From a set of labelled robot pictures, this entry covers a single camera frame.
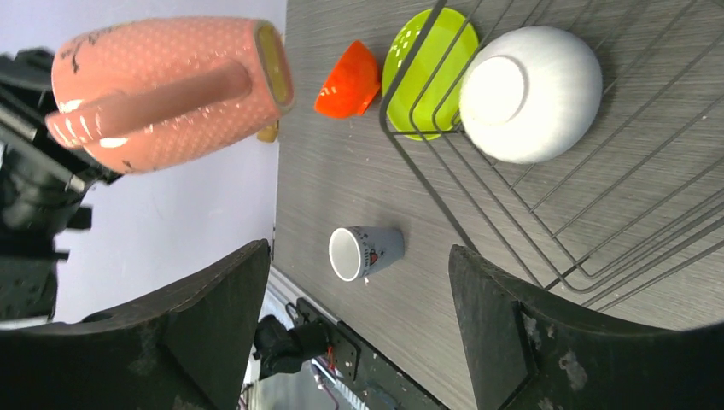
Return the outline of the small grey cup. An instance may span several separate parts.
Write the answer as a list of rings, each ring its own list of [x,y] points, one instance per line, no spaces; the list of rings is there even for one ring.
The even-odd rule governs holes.
[[[393,227],[348,226],[335,229],[328,245],[330,264],[344,282],[366,278],[401,260],[402,231]]]

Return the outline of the pink mug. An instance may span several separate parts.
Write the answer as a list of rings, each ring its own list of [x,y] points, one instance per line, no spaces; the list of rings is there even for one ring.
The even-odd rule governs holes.
[[[51,84],[53,139],[121,174],[209,155],[295,103],[281,34],[242,17],[152,18],[80,34],[58,50]]]

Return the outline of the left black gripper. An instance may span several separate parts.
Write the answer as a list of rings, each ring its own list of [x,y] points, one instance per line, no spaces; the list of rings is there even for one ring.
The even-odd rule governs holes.
[[[55,314],[55,246],[65,230],[86,231],[92,209],[82,201],[96,183],[120,175],[84,151],[62,148],[44,117],[57,110],[43,48],[1,55],[1,321],[48,323]]]

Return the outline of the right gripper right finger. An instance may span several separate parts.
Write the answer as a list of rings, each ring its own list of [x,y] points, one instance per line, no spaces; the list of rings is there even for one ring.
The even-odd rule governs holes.
[[[720,409],[723,327],[671,331],[579,306],[464,246],[448,277],[480,409]]]

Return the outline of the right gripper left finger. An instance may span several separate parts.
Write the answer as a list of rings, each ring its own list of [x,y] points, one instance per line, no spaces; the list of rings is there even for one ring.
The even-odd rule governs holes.
[[[78,323],[2,331],[2,408],[235,408],[270,263],[254,240]]]

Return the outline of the lime green saucer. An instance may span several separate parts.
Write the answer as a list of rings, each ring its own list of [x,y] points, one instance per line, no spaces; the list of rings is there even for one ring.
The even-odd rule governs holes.
[[[477,54],[479,39],[466,17],[443,8],[388,105],[387,116],[414,141],[436,139],[457,125],[459,77]]]

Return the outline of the orange bowl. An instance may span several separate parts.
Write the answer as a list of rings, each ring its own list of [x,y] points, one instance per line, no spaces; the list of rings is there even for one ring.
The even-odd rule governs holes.
[[[359,40],[353,41],[321,87],[314,110],[333,119],[361,116],[381,90],[377,60]]]

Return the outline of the wire dish rack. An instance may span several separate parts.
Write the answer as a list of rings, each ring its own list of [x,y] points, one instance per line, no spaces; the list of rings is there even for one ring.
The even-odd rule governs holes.
[[[587,134],[535,165],[483,153],[458,116],[395,126],[391,106],[444,8],[486,45],[526,26],[585,40],[603,72]],[[380,124],[463,243],[587,308],[723,309],[723,4],[434,1]]]

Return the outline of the white ceramic bowl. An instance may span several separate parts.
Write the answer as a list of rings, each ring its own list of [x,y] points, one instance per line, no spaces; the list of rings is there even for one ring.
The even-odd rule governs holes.
[[[583,138],[602,95],[600,63],[582,39],[552,26],[526,26],[476,55],[461,80],[459,115],[482,153],[535,164]]]

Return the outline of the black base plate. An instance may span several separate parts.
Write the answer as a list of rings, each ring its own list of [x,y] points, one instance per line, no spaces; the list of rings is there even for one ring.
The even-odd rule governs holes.
[[[445,409],[446,406],[360,334],[299,298],[285,306],[295,327],[314,323],[326,331],[329,347],[319,357],[322,369],[350,395],[355,409]]]

